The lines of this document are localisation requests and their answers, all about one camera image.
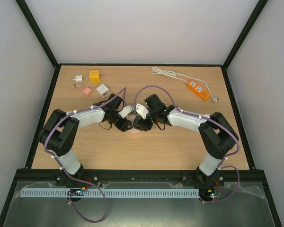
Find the pink round socket hub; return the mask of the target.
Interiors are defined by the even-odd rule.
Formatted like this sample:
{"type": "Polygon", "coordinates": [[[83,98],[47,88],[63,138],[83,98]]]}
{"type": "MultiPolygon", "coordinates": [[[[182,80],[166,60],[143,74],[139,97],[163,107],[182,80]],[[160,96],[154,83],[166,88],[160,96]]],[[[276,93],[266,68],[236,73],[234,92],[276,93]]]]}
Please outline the pink round socket hub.
{"type": "MultiPolygon", "coordinates": [[[[128,120],[129,120],[131,123],[133,123],[134,120],[135,120],[135,116],[129,117],[128,120]]],[[[142,133],[142,131],[135,129],[134,127],[132,127],[132,128],[131,128],[130,130],[128,130],[127,132],[130,133],[130,134],[133,134],[133,135],[137,135],[137,134],[141,134],[141,133],[142,133]]]]}

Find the white printed cube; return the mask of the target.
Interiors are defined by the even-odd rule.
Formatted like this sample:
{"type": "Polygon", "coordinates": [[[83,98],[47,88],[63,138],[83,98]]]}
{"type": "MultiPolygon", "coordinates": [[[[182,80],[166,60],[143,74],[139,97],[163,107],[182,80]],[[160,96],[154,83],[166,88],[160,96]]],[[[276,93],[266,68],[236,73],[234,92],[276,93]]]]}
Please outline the white printed cube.
{"type": "Polygon", "coordinates": [[[101,84],[100,86],[98,86],[96,88],[96,91],[101,98],[106,98],[110,95],[109,88],[104,84],[101,84]]]}

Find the pink small block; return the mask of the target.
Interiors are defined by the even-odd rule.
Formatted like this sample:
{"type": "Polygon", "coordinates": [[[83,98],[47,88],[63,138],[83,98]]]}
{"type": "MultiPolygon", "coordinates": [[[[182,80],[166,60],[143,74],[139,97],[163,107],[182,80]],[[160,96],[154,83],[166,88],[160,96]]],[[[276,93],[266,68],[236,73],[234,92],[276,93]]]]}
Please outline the pink small block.
{"type": "Polygon", "coordinates": [[[92,94],[93,90],[92,90],[91,88],[89,88],[89,87],[86,87],[86,88],[83,89],[82,92],[83,92],[85,95],[89,96],[89,95],[92,94]]]}

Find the yellow cube socket adapter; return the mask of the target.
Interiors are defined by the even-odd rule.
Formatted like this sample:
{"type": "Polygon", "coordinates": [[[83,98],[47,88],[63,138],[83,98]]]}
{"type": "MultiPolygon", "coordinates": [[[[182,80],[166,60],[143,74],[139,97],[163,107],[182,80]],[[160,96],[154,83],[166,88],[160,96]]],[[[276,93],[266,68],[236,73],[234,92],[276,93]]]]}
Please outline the yellow cube socket adapter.
{"type": "Polygon", "coordinates": [[[91,83],[100,83],[100,71],[99,70],[90,70],[89,71],[89,80],[91,83]]]}

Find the orange power strip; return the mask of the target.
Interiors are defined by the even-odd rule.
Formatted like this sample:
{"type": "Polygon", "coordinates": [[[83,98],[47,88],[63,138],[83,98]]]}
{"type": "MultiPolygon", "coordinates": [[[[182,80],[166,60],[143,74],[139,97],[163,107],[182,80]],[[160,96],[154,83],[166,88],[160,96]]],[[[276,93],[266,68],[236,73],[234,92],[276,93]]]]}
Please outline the orange power strip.
{"type": "Polygon", "coordinates": [[[203,101],[207,101],[211,97],[210,93],[194,80],[188,81],[186,87],[203,101]]]}

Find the white usb charger plug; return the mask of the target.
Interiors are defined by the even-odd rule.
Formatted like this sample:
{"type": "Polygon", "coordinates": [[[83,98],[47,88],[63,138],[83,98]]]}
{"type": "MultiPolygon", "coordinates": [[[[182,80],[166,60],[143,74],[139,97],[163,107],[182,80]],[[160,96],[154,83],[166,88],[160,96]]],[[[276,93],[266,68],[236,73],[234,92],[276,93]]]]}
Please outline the white usb charger plug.
{"type": "Polygon", "coordinates": [[[74,80],[76,83],[82,82],[83,76],[82,75],[76,75],[72,80],[74,80]]]}

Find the green printed cube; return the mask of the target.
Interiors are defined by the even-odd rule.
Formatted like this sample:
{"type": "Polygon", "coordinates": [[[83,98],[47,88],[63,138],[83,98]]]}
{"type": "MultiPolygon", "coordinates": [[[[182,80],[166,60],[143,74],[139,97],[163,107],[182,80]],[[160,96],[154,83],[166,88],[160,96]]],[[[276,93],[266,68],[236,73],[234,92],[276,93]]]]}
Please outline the green printed cube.
{"type": "Polygon", "coordinates": [[[138,129],[140,127],[140,118],[135,117],[134,121],[133,121],[133,127],[135,129],[138,129]]]}

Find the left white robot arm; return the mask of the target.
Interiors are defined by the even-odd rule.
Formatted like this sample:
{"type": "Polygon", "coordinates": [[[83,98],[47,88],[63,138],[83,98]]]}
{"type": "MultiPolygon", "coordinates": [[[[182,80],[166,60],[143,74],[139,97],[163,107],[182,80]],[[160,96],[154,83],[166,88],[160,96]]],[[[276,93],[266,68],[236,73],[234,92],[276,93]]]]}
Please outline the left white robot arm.
{"type": "Polygon", "coordinates": [[[79,111],[56,109],[41,129],[38,140],[62,169],[75,175],[83,169],[72,151],[77,130],[101,122],[108,122],[122,132],[131,130],[132,123],[126,116],[132,111],[133,107],[125,105],[125,101],[115,94],[111,94],[108,100],[79,111]]]}

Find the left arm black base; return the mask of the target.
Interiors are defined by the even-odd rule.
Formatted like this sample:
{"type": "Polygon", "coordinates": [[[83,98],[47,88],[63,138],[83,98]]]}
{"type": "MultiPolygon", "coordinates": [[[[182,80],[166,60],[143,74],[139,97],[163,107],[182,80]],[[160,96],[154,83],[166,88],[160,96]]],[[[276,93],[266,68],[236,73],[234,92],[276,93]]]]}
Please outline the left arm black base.
{"type": "MultiPolygon", "coordinates": [[[[90,184],[78,182],[69,178],[63,170],[60,170],[54,174],[55,177],[55,185],[56,186],[65,186],[67,189],[70,189],[67,192],[66,199],[69,199],[69,195],[73,193],[71,200],[73,202],[77,202],[86,195],[89,188],[94,188],[90,184]]],[[[79,170],[75,175],[71,175],[71,177],[96,184],[98,181],[98,177],[94,178],[85,170],[79,170]]]]}

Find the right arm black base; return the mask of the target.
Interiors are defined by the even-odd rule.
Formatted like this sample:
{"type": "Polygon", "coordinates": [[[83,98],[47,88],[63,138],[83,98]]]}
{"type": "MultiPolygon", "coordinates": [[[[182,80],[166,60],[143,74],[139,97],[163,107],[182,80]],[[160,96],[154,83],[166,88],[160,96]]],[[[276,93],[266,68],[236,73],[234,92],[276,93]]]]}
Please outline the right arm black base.
{"type": "Polygon", "coordinates": [[[196,176],[200,184],[199,200],[202,203],[210,203],[222,198],[224,182],[220,172],[216,171],[210,176],[198,172],[196,176]]]}

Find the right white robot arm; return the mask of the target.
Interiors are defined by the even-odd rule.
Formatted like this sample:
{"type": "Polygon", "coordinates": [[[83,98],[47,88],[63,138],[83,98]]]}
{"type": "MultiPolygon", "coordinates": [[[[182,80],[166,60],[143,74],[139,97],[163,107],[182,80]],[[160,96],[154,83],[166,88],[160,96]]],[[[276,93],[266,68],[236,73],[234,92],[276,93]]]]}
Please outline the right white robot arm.
{"type": "Polygon", "coordinates": [[[239,137],[235,130],[220,113],[196,114],[184,111],[176,105],[166,106],[156,94],[147,97],[146,105],[136,103],[136,118],[133,127],[140,131],[149,131],[153,125],[177,126],[198,132],[204,143],[207,154],[196,169],[196,177],[200,184],[208,185],[213,180],[215,171],[226,159],[227,153],[239,145],[239,137]]]}

